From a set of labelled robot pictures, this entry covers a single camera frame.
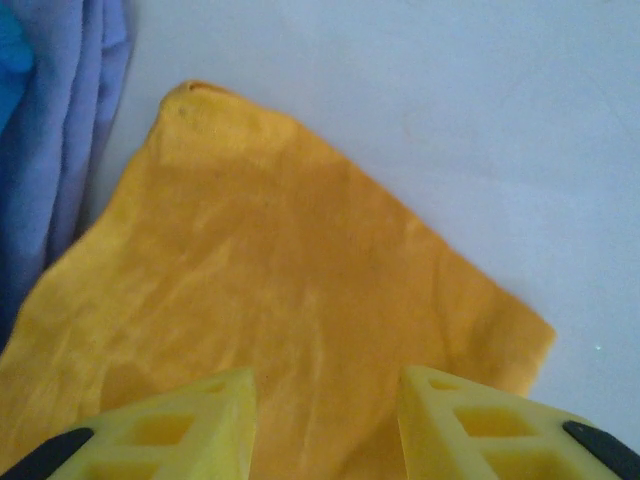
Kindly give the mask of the lavender printed folded t-shirt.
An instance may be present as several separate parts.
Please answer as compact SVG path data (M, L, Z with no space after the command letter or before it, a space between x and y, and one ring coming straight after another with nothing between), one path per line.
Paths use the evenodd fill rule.
M132 52L132 0L0 0L34 51L0 137L0 352L42 272L71 245Z

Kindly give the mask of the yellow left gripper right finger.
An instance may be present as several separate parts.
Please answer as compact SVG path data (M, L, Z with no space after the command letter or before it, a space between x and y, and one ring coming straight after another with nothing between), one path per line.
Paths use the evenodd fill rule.
M400 374L408 480L640 480L640 454L567 411L424 366Z

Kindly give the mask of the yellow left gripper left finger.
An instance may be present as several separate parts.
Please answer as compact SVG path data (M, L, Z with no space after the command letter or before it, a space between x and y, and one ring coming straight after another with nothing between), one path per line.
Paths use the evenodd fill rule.
M0 480L249 480L256 426L253 371L226 370L76 423Z

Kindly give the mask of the orange t-shirt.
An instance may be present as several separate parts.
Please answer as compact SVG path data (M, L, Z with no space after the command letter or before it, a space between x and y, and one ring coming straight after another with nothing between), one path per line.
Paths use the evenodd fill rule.
M428 365L525 394L553 329L294 119L189 82L0 356L0 473L77 420L239 366L252 480L405 480Z

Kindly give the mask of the blue folded t-shirt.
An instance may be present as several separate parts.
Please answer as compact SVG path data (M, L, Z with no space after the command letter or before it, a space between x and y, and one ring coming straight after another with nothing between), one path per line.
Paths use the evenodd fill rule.
M0 137L25 95L34 51L20 19L0 1Z

